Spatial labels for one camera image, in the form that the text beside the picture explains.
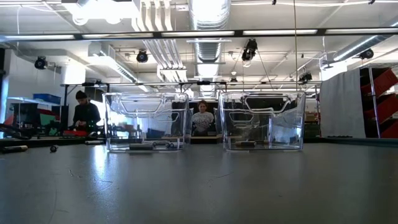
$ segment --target dark hair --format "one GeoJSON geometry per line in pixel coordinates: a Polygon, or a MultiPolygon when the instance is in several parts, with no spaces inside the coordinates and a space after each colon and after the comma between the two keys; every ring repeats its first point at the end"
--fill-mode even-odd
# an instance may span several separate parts
{"type": "Polygon", "coordinates": [[[87,98],[87,95],[83,91],[79,90],[76,93],[76,100],[85,99],[85,98],[87,98]]]}
{"type": "Polygon", "coordinates": [[[205,100],[199,101],[199,102],[198,102],[198,107],[199,107],[201,104],[204,104],[204,105],[206,106],[206,108],[208,107],[208,104],[207,104],[207,102],[206,102],[205,100]]]}

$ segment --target white curtain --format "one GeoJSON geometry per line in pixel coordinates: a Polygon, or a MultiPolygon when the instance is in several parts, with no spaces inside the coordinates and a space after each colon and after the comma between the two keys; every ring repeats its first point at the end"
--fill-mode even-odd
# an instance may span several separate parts
{"type": "Polygon", "coordinates": [[[366,137],[358,68],[322,82],[320,104],[323,137],[366,137]]]}

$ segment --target transparent container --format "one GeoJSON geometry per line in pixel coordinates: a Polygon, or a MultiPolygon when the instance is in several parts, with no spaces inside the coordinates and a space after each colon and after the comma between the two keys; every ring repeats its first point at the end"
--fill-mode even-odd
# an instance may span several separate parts
{"type": "Polygon", "coordinates": [[[219,107],[227,150],[303,148],[304,92],[223,93],[219,107]]]}
{"type": "Polygon", "coordinates": [[[186,141],[188,95],[104,93],[108,150],[177,151],[186,141]]]}

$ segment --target man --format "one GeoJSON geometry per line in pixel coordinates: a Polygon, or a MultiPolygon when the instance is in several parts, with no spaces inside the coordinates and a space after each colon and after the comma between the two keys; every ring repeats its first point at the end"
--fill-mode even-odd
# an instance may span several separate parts
{"type": "Polygon", "coordinates": [[[97,106],[90,103],[86,93],[82,91],[76,93],[76,100],[79,105],[75,107],[73,124],[75,124],[77,129],[84,130],[87,130],[88,126],[95,126],[101,120],[97,106]]]}

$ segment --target small wheel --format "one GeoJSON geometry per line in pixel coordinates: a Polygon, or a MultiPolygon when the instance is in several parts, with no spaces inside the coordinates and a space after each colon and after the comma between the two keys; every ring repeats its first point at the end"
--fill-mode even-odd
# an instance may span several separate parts
{"type": "Polygon", "coordinates": [[[50,151],[51,151],[51,152],[56,152],[57,149],[58,149],[58,146],[57,146],[57,145],[54,145],[54,146],[51,146],[51,147],[50,147],[50,151]]]}

